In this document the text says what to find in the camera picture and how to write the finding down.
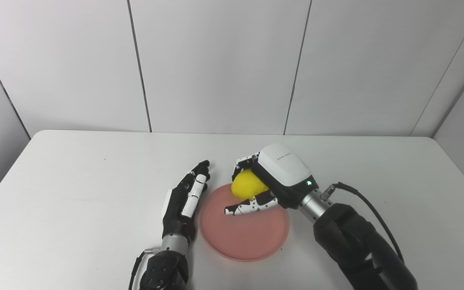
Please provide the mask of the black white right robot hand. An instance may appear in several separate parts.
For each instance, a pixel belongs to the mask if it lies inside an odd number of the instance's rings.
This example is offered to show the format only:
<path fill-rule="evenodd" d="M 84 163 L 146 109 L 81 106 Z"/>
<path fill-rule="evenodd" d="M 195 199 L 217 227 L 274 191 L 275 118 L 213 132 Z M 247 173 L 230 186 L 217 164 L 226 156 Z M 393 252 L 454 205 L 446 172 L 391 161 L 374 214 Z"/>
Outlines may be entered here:
<path fill-rule="evenodd" d="M 241 203 L 226 206 L 227 216 L 256 213 L 280 205 L 300 210 L 313 222 L 330 207 L 319 198 L 319 186 L 310 169 L 283 143 L 271 144 L 256 154 L 238 159 L 232 179 L 247 169 L 269 189 Z"/>

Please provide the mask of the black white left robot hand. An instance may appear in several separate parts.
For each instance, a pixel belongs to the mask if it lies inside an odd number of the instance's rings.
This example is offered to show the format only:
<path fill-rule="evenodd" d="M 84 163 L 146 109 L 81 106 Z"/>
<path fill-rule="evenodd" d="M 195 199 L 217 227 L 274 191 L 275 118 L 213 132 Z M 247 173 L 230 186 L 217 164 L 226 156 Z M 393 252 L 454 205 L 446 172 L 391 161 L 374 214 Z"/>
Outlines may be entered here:
<path fill-rule="evenodd" d="M 177 234 L 186 238 L 188 243 L 192 242 L 195 238 L 195 220 L 193 217 L 182 216 L 182 210 L 186 204 L 189 192 L 195 183 L 197 175 L 202 174 L 205 176 L 206 180 L 210 179 L 209 166 L 210 162 L 208 160 L 203 160 L 198 163 L 171 191 L 168 206 L 162 220 L 163 238 L 171 234 Z"/>

